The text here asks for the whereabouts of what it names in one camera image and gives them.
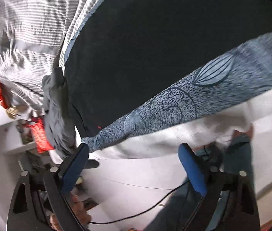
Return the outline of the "person's left hand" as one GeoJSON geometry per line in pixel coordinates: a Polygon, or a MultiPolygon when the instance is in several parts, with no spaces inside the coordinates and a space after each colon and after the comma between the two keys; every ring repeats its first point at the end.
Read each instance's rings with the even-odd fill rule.
{"type": "MultiPolygon", "coordinates": [[[[76,194],[71,194],[72,203],[70,204],[75,216],[82,225],[87,226],[92,220],[92,217],[86,212],[84,203],[79,200],[76,194]]],[[[61,230],[59,222],[54,214],[50,216],[51,228],[54,230],[61,230]]]]}

